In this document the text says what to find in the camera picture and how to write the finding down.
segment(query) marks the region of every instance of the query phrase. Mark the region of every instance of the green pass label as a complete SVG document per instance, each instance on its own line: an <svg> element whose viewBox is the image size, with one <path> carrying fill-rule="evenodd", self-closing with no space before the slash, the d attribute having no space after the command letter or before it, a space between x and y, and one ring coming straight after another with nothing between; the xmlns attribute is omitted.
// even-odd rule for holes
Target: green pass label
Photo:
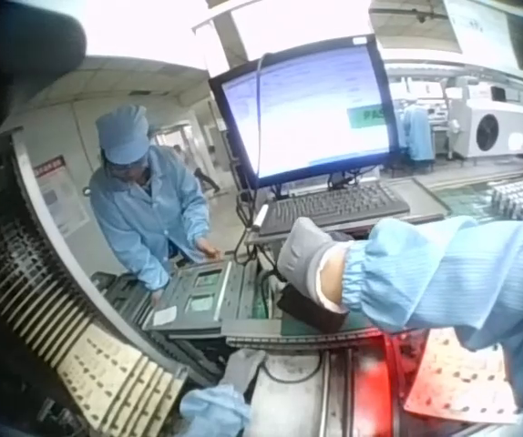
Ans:
<svg viewBox="0 0 523 437"><path fill-rule="evenodd" d="M350 107L346 110L351 127L359 129L361 127L380 126L385 124L383 106L369 105L368 107Z"/></svg>

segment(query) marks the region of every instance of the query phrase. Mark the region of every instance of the hand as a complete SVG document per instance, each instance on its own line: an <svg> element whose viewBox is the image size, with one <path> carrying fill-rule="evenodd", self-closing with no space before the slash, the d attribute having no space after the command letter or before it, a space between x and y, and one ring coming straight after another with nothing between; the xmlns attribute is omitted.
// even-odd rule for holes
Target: hand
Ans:
<svg viewBox="0 0 523 437"><path fill-rule="evenodd" d="M221 251L213 247L206 239L197 239L196 246L197 249L207 257L207 259L212 261L219 261L221 259Z"/></svg>
<svg viewBox="0 0 523 437"><path fill-rule="evenodd" d="M156 308L159 305L162 291L163 289L159 289L150 292L150 303L152 304L152 308Z"/></svg>

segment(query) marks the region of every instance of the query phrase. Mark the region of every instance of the fan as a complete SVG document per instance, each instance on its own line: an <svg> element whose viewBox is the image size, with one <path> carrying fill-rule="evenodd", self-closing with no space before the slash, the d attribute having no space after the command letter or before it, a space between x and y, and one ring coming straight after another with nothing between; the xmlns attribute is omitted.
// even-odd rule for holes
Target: fan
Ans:
<svg viewBox="0 0 523 437"><path fill-rule="evenodd" d="M483 152L489 151L498 138L498 120L492 114L483 116L478 123L477 144Z"/></svg>

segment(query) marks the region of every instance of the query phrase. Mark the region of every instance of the white machine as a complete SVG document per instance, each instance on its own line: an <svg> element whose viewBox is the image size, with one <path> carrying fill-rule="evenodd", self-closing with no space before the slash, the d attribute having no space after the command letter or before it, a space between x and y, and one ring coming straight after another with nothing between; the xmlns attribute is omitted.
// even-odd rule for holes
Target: white machine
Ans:
<svg viewBox="0 0 523 437"><path fill-rule="evenodd" d="M523 154L523 106L496 101L490 86L487 95L472 88L451 102L453 150L462 158Z"/></svg>

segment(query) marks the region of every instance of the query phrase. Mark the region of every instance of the keyboard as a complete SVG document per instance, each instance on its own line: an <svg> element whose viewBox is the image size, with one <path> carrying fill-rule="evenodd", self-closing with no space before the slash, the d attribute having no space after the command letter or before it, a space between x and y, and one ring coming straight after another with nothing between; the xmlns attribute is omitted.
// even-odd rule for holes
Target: keyboard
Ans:
<svg viewBox="0 0 523 437"><path fill-rule="evenodd" d="M380 182L312 193L272 202L260 227L260 236L290 232L299 217L319 227L378 219L409 212L409 205Z"/></svg>

